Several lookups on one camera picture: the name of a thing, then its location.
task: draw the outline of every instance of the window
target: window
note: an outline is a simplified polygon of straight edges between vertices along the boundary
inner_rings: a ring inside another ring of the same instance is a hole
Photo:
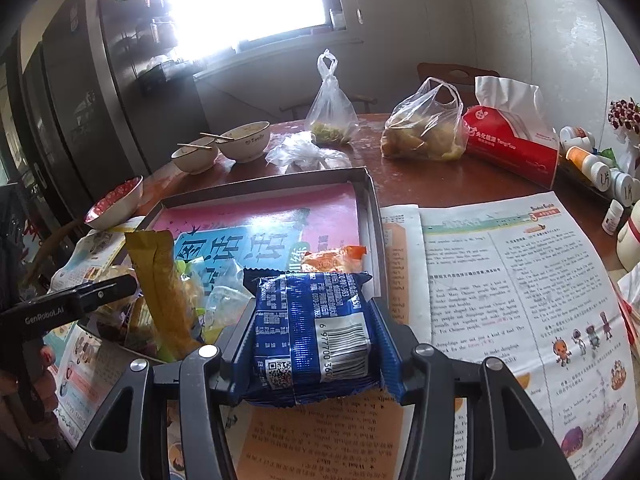
[[[170,0],[178,53],[200,59],[344,28],[340,0]]]

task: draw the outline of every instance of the wooden table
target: wooden table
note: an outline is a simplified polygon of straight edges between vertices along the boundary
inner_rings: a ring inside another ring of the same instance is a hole
[[[449,207],[546,191],[524,178],[469,155],[464,155],[456,162],[383,158],[380,136],[386,118],[386,114],[360,116],[360,131],[351,144],[343,149],[354,166],[366,166],[369,170],[376,184],[380,206],[415,203],[421,207]],[[274,124],[269,148],[279,144],[283,137],[302,129],[303,121]],[[170,162],[145,180],[143,204],[138,214],[148,213],[158,200],[172,194],[281,172],[280,168],[267,164],[264,158],[248,164],[235,164],[221,153],[213,168],[198,175],[183,173]],[[556,179],[554,191],[596,247],[607,270],[622,269],[616,255],[616,239],[607,235],[600,226],[607,205],[594,200],[567,179]]]

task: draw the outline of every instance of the refrigerator door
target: refrigerator door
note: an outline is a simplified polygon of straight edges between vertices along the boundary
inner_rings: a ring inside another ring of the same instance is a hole
[[[155,171],[171,160],[178,142],[191,142],[209,131],[193,76],[158,85],[144,93],[140,74],[168,54],[171,43],[154,50],[136,38],[136,27],[149,27],[145,0],[99,0],[102,36],[120,103],[136,142]]]
[[[80,177],[53,114],[41,43],[33,51],[22,79],[26,108],[32,117],[33,137],[45,170],[71,215],[81,218],[89,211],[94,200]]]
[[[42,48],[54,113],[92,200],[148,175],[111,78],[97,0],[65,0]]]

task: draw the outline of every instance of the ceramic bowl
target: ceramic bowl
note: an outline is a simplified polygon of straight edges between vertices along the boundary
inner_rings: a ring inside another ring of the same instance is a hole
[[[84,216],[91,229],[106,231],[131,218],[142,199],[142,177],[137,176],[120,184],[98,200]]]
[[[218,156],[218,147],[216,146],[216,139],[211,137],[201,137],[196,140],[192,140],[190,144],[197,144],[199,146],[211,146],[211,150],[199,150],[198,148],[190,148],[189,146],[183,146],[179,150],[175,150],[171,155],[171,160],[174,162],[178,169],[185,173],[192,175],[207,171],[216,161]]]
[[[267,121],[245,124],[222,135],[237,140],[216,140],[226,158],[236,162],[251,162],[264,155],[271,138],[271,125]]]

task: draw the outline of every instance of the bottle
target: bottle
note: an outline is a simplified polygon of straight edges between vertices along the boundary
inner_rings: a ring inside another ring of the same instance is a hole
[[[593,136],[591,132],[587,132],[578,126],[565,126],[562,130],[560,130],[560,140],[569,140],[575,139],[576,137],[586,137],[589,139],[589,143],[591,145],[591,150],[596,146],[596,138]]]
[[[611,186],[607,190],[607,195],[620,202],[623,207],[629,207],[633,202],[634,180],[631,175],[622,173],[618,168],[613,168],[611,172]]]
[[[573,139],[563,139],[560,141],[560,145],[564,152],[568,152],[569,148],[572,146],[578,146],[578,148],[582,148],[585,152],[591,153],[591,143],[587,137],[574,137]]]
[[[616,229],[618,228],[618,224],[620,223],[620,218],[622,217],[622,212],[625,208],[622,207],[622,204],[617,200],[612,200],[611,205],[609,206],[609,210],[602,221],[602,228],[606,234],[613,236],[616,234]]]
[[[640,180],[634,178],[631,186],[631,203],[635,204],[638,200],[640,200]]]
[[[582,174],[587,177],[598,191],[606,191],[611,185],[611,170],[598,160],[597,155],[572,146],[566,152],[566,158],[570,160]]]

